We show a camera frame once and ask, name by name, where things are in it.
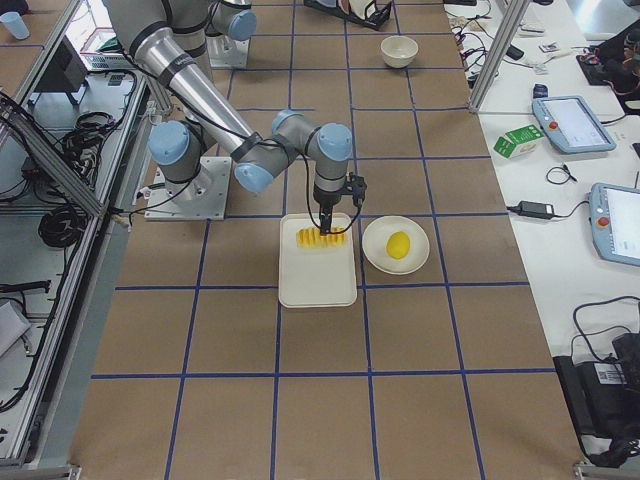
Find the robotic arm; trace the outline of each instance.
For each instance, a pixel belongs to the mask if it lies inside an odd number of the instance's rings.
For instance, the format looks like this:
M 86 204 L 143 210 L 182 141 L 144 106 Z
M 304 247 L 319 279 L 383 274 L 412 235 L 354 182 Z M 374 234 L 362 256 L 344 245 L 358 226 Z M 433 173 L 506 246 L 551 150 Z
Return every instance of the robotic arm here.
M 250 7 L 248 0 L 216 0 L 213 4 L 211 0 L 107 2 L 120 43 L 137 64 L 177 94 L 207 133 L 231 154 L 238 164 L 235 177 L 244 188 L 261 192 L 300 153 L 316 161 L 313 197 L 320 207 L 321 233 L 327 234 L 331 231 L 333 206 L 342 195 L 351 195 L 358 209 L 364 201 L 364 179 L 347 175 L 351 131 L 335 123 L 318 127 L 303 115 L 285 110 L 275 118 L 272 136 L 262 139 L 209 79 L 205 29 L 209 34 L 213 30 L 246 40 L 256 24 Z M 188 140 L 192 134 L 176 124 L 168 122 L 156 128 L 152 137 L 155 134 L 159 141 L 151 138 L 150 150 L 174 191 L 181 184 L 193 183 L 194 192 L 181 195 L 190 199 L 196 196 L 200 184 L 199 152 L 189 148 L 195 143 Z M 177 145 L 169 147 L 166 142 L 172 138 Z

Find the white cup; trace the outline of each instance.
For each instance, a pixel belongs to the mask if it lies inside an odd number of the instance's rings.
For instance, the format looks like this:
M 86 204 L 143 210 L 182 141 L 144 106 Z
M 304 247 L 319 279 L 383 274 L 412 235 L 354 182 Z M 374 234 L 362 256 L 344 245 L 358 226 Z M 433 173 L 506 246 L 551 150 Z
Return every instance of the white cup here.
M 18 12 L 6 12 L 0 15 L 0 22 L 7 27 L 11 35 L 18 40 L 24 40 L 29 37 L 29 29 L 22 20 Z

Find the brown tiled table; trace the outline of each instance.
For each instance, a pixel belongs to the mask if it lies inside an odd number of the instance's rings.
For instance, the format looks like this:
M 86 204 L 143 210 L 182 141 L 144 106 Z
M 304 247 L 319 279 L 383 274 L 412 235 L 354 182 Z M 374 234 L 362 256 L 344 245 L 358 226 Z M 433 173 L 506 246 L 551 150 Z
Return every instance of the brown tiled table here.
M 263 134 L 287 107 L 353 129 L 369 183 L 358 299 L 278 303 L 301 161 L 259 196 L 232 182 L 223 222 L 138 218 L 72 461 L 96 480 L 573 478 L 579 450 L 442 5 L 397 2 L 376 33 L 256 3 L 249 68 L 225 93 Z M 398 32 L 421 46 L 406 71 L 378 55 Z M 390 214 L 430 239 L 413 274 L 362 253 Z
M 63 14 L 77 0 L 29 0 L 28 4 L 30 11 L 22 17 L 31 34 L 28 38 L 16 40 L 0 28 L 0 86 L 18 101 L 28 93 L 32 73 L 42 65 Z

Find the green box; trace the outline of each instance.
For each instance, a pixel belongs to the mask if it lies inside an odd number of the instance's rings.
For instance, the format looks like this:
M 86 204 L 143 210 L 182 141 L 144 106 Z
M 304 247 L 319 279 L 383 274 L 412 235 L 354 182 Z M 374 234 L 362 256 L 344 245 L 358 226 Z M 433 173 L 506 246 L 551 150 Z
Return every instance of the green box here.
M 502 135 L 493 149 L 503 157 L 512 158 L 535 149 L 542 137 L 535 125 L 527 125 Z

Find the yellow lemon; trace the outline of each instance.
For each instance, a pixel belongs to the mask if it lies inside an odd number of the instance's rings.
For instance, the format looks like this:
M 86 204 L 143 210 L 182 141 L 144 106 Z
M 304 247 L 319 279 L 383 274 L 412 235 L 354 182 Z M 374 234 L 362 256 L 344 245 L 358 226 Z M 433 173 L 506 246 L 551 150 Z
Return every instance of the yellow lemon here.
M 406 257 L 410 248 L 411 239 L 405 232 L 396 232 L 387 240 L 387 254 L 396 260 Z

